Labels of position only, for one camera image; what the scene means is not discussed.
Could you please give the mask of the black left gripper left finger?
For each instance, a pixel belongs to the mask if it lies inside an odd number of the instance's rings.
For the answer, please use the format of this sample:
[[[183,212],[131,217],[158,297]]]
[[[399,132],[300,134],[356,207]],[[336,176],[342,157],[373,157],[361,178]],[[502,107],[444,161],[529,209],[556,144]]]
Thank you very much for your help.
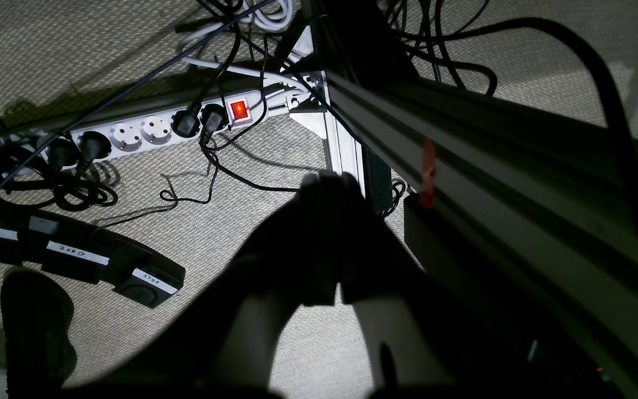
[[[347,175],[306,175],[167,328],[71,398],[273,398],[277,341],[311,290],[314,237],[347,196]]]

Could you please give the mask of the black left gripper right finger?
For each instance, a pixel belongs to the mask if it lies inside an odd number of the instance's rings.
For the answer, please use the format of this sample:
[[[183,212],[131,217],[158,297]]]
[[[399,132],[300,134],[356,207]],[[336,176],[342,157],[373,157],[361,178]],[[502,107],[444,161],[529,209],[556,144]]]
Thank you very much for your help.
[[[476,280],[485,260],[450,225],[428,232],[436,274],[425,273],[362,197],[355,178],[347,190],[345,233],[359,240],[347,257],[342,295],[353,305],[369,348],[382,398],[572,398],[574,382],[559,359],[544,352],[527,361],[532,333],[522,305]]]

